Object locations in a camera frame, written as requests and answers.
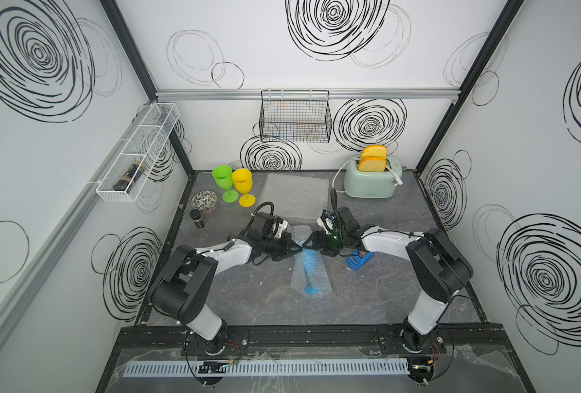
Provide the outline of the blue plastic wine glass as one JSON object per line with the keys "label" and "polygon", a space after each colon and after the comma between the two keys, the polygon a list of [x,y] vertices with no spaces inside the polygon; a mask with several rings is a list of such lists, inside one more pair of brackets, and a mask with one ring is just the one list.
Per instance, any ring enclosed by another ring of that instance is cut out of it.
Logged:
{"label": "blue plastic wine glass", "polygon": [[321,254],[315,250],[304,249],[301,255],[307,279],[307,286],[304,291],[308,295],[319,293],[323,288],[320,279]]}

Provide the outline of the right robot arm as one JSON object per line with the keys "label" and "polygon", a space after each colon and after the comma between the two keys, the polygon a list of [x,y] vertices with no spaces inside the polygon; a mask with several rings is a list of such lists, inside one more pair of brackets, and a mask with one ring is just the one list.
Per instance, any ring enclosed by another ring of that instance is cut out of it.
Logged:
{"label": "right robot arm", "polygon": [[404,232],[373,224],[360,225],[347,207],[325,212],[318,224],[320,229],[308,237],[304,247],[329,256],[338,256],[344,249],[381,253],[411,263],[421,293],[400,332],[411,352],[419,352],[427,345],[452,298],[474,275],[469,261],[449,236],[437,228]]}

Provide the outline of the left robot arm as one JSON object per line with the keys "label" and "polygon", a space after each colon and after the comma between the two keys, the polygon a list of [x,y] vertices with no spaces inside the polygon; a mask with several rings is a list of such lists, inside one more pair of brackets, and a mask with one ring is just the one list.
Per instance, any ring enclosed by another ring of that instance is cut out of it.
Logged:
{"label": "left robot arm", "polygon": [[252,214],[247,226],[212,247],[180,245],[151,283],[147,296],[153,308],[184,325],[207,342],[223,339],[225,323],[207,305],[216,275],[264,260],[280,261],[303,251],[282,218]]}

